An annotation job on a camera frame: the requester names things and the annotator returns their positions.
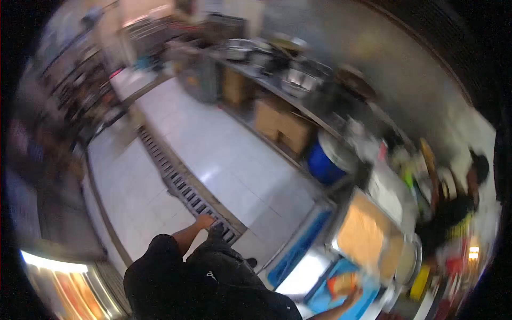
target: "tray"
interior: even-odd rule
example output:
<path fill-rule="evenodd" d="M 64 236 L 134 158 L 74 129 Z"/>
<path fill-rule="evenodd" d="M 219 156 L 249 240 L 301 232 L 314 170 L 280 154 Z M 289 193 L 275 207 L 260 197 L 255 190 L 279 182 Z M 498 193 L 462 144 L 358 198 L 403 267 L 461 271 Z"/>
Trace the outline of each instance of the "tray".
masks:
<path fill-rule="evenodd" d="M 345 301 L 345 297 L 340 297 L 335 301 L 331 301 L 331 294 L 329 293 L 329 289 L 327 288 L 327 279 L 332 278 L 333 276 L 345 273 L 345 272 L 357 272 L 359 268 L 352 264 L 347 259 L 341 259 L 337 261 L 332 269 L 328 271 L 323 278 L 321 279 L 320 286 L 315 290 L 315 292 L 308 297 L 306 304 L 311 311 L 315 314 L 324 312 L 326 310 L 337 307 Z M 350 308 L 348 309 L 340 318 L 342 319 L 359 319 L 364 314 L 366 309 L 368 309 L 369 305 L 375 300 L 377 294 L 379 292 L 379 285 L 372 283 L 370 281 L 362 282 L 362 296 L 361 298 Z"/>
<path fill-rule="evenodd" d="M 356 195 L 363 195 L 368 201 L 370 201 L 373 205 L 375 205 L 378 209 L 380 209 L 380 211 L 382 212 L 382 215 L 387 220 L 389 220 L 389 222 L 390 222 L 390 226 L 391 226 L 390 227 L 390 231 L 385 235 L 385 240 L 384 240 L 384 243 L 382 245 L 382 250 L 380 251 L 380 256 L 379 256 L 378 263 L 377 263 L 377 269 L 368 268 L 368 267 L 362 266 L 362 268 L 368 274 L 371 274 L 371 275 L 375 276 L 385 286 L 390 286 L 390 285 L 392 285 L 394 283 L 394 277 L 391 277 L 390 279 L 382 279 L 382 278 L 380 278 L 380 263 L 381 263 L 383 254 L 388 249 L 387 239 L 392 237 L 392 236 L 401 234 L 404 237 L 404 243 L 405 243 L 406 241 L 410 241 L 410 238 L 407 237 L 406 235 L 404 235 L 404 233 L 402 231 L 400 231 L 400 228 L 396 224 L 396 222 L 393 219 L 391 219 L 389 217 L 389 215 L 378 204 L 376 204 L 375 201 L 369 195 L 367 195 L 361 189 L 355 188 L 354 191 L 352 192 L 352 194 L 349 196 L 348 200 L 345 202 L 345 205 L 340 208 L 340 212 L 337 215 L 336 220 L 333 222 L 332 227 L 331 227 L 331 229 L 328 232 L 328 236 L 326 238 L 326 246 L 327 246 L 328 249 L 333 250 L 335 252 L 338 252 L 339 254 L 341 254 L 343 257 L 345 257 L 347 260 L 351 261 L 352 263 L 354 263 L 356 265 L 358 264 L 355 260 L 353 260 L 349 255 L 347 255 L 338 246 L 338 241 L 337 241 L 338 231 L 341 228 L 341 226 L 343 225 L 343 223 L 345 221 L 345 217 L 347 216 L 347 212 L 348 212 L 349 206 L 352 204 L 352 202 L 353 202 L 354 198 L 356 197 Z M 420 248 L 419 256 L 421 256 L 421 245 L 419 245 L 419 248 Z"/>

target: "floor drain grate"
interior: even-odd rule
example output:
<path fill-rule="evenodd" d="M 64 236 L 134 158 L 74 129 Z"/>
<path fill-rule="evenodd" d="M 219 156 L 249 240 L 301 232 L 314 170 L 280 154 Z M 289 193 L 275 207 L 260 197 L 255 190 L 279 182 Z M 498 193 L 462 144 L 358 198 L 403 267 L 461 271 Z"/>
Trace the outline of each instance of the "floor drain grate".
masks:
<path fill-rule="evenodd" d="M 171 165 L 171 162 L 167 159 L 161 147 L 144 126 L 138 129 L 138 134 L 147 152 L 157 166 L 162 180 L 168 188 L 169 194 L 180 199 L 195 217 L 200 214 L 207 214 L 217 218 L 218 222 L 216 223 L 220 223 L 224 227 L 222 238 L 230 245 L 235 243 L 241 234 L 199 195 L 196 189 L 187 182 L 182 173 L 178 172 L 176 168 Z"/>

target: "orange package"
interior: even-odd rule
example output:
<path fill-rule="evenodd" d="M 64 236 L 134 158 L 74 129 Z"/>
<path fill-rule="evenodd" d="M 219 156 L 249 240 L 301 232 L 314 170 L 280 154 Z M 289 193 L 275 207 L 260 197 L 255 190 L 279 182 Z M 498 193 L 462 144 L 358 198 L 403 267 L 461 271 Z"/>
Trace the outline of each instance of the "orange package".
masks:
<path fill-rule="evenodd" d="M 357 282 L 357 274 L 347 272 L 327 279 L 327 288 L 332 299 L 336 300 L 340 296 L 348 295 L 356 287 Z"/>

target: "person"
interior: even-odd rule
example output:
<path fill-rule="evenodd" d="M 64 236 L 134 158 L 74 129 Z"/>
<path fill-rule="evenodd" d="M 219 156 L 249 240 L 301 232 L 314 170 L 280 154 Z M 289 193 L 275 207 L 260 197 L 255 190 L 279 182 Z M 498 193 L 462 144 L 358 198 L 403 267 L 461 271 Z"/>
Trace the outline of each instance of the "person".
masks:
<path fill-rule="evenodd" d="M 222 239 L 217 224 L 186 260 L 183 256 L 214 219 L 169 236 L 159 234 L 124 275 L 124 290 L 136 319 L 302 319 L 288 297 L 268 290 L 254 270 Z M 362 295 L 355 289 L 336 308 L 313 317 L 335 320 Z"/>
<path fill-rule="evenodd" d="M 489 162 L 484 155 L 477 155 L 472 149 L 470 149 L 470 155 L 472 163 L 466 174 L 467 192 L 450 170 L 456 190 L 456 197 L 451 200 L 444 196 L 443 186 L 437 175 L 429 171 L 432 184 L 435 186 L 431 201 L 435 214 L 430 221 L 416 227 L 416 234 L 420 237 L 423 246 L 423 256 L 426 258 L 433 257 L 436 249 L 451 236 L 453 231 L 456 232 L 454 229 L 478 209 L 480 203 L 478 188 L 487 180 Z"/>

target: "bucket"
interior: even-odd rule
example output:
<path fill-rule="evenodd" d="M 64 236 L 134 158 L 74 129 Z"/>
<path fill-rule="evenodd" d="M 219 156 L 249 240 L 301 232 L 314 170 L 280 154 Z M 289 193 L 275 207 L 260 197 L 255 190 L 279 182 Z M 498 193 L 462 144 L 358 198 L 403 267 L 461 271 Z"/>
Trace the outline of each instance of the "bucket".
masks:
<path fill-rule="evenodd" d="M 358 158 L 326 131 L 318 133 L 308 158 L 310 173 L 325 186 L 354 172 L 357 163 Z"/>

